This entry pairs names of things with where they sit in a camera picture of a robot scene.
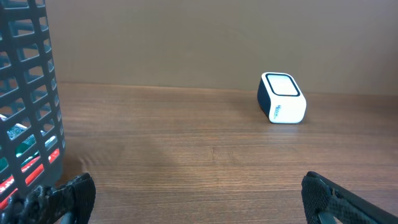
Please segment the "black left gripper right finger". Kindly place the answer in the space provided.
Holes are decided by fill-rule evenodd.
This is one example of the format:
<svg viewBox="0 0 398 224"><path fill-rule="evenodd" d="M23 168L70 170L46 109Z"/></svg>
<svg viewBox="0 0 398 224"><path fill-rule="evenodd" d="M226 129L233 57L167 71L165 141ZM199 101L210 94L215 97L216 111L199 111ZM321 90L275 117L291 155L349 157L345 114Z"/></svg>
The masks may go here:
<svg viewBox="0 0 398 224"><path fill-rule="evenodd" d="M302 202L310 224L390 224L397 217L344 189L324 176L309 171L302 179Z"/></svg>

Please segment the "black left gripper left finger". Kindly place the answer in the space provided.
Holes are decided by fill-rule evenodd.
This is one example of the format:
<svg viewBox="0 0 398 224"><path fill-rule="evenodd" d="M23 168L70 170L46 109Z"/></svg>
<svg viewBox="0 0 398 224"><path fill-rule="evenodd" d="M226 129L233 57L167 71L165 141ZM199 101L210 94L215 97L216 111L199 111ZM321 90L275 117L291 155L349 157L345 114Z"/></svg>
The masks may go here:
<svg viewBox="0 0 398 224"><path fill-rule="evenodd" d="M11 195L1 210L1 224L87 224L95 198L95 183L88 173L58 188L38 185L25 196Z"/></svg>

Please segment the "green 3M gloves package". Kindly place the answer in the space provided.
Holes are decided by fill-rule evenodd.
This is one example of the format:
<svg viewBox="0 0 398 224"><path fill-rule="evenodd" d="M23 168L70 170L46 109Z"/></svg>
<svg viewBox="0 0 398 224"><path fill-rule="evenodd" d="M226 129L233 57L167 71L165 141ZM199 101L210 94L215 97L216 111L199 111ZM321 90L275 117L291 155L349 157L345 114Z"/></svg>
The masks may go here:
<svg viewBox="0 0 398 224"><path fill-rule="evenodd" d="M27 127L23 126L22 124L17 123L14 125L11 129L7 131L8 136L10 139L14 139L21 133L23 133ZM34 135L30 135L28 138L26 138L22 143L20 143L16 147L16 157L20 157L25 153L33 144L35 144L35 137ZM33 155L29 156L27 159L23 161L21 164L22 167L24 167L26 164L28 164L32 159L36 158L39 156L39 152L33 153ZM5 158L1 159L1 170L5 169L7 167L7 161Z"/></svg>

